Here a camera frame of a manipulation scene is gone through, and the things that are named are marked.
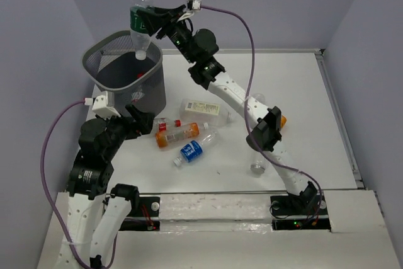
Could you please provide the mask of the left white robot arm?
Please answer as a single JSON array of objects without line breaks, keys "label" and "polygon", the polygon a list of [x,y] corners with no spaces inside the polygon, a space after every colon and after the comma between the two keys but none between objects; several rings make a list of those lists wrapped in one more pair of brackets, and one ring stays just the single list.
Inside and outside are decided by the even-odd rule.
[{"label": "left white robot arm", "polygon": [[106,268],[119,228],[139,209],[139,189],[108,184],[114,172],[112,160],[125,140],[149,134],[155,115],[126,107],[129,115],[102,118],[97,115],[80,129],[79,152],[67,182],[67,225],[55,268]]}]

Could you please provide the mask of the red-label Nongfu water bottle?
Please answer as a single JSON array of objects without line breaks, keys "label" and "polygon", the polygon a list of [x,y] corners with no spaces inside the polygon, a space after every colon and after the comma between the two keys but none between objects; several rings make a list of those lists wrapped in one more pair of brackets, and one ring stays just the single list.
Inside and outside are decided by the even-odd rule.
[{"label": "red-label Nongfu water bottle", "polygon": [[154,92],[154,76],[144,77],[144,73],[137,74],[136,86],[131,94],[131,102],[136,103]]}]

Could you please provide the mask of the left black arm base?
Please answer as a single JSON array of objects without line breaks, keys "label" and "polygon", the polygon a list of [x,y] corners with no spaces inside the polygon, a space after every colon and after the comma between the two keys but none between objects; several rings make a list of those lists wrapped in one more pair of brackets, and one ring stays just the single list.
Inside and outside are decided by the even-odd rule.
[{"label": "left black arm base", "polygon": [[127,215],[121,224],[120,231],[159,231],[160,201],[159,196],[140,196],[139,207]]}]

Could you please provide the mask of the clear unlabelled blue-ring bottle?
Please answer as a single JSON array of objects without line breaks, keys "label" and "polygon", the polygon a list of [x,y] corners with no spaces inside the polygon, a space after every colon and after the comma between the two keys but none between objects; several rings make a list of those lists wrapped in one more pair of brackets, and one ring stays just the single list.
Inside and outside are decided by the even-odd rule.
[{"label": "clear unlabelled blue-ring bottle", "polygon": [[261,93],[255,93],[252,95],[253,105],[255,107],[266,106],[266,98]]}]

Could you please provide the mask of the blue-label water bottle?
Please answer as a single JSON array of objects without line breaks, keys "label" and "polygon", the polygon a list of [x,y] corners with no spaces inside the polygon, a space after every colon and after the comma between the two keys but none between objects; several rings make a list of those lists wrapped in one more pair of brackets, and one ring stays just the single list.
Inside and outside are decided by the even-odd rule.
[{"label": "blue-label water bottle", "polygon": [[211,129],[195,140],[189,141],[180,150],[173,163],[176,167],[181,167],[184,164],[189,164],[204,155],[209,149],[214,147],[220,139],[220,134],[217,129]]}]

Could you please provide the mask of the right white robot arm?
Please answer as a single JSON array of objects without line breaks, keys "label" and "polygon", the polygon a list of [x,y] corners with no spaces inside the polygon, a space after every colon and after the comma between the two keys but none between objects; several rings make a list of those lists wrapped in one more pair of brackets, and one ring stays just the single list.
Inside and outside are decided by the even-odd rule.
[{"label": "right white robot arm", "polygon": [[311,212],[316,217],[322,202],[322,188],[311,175],[289,165],[292,159],[281,141],[281,110],[257,101],[250,96],[249,88],[243,89],[229,76],[214,57],[219,46],[213,32],[200,29],[193,33],[186,26],[192,12],[185,6],[138,8],[136,13],[150,36],[168,37],[172,41],[192,65],[188,72],[195,83],[218,96],[244,119],[246,142],[272,164],[285,186],[291,209],[298,214]]}]

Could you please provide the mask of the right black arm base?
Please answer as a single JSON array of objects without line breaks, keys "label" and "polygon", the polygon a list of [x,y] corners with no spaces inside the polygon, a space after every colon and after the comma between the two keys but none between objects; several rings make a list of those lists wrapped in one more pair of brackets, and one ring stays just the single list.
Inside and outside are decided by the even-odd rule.
[{"label": "right black arm base", "polygon": [[274,231],[331,230],[324,197],[322,197],[320,206],[318,206],[319,197],[316,197],[313,206],[305,210],[298,210],[290,201],[288,195],[270,197],[269,212]]}]

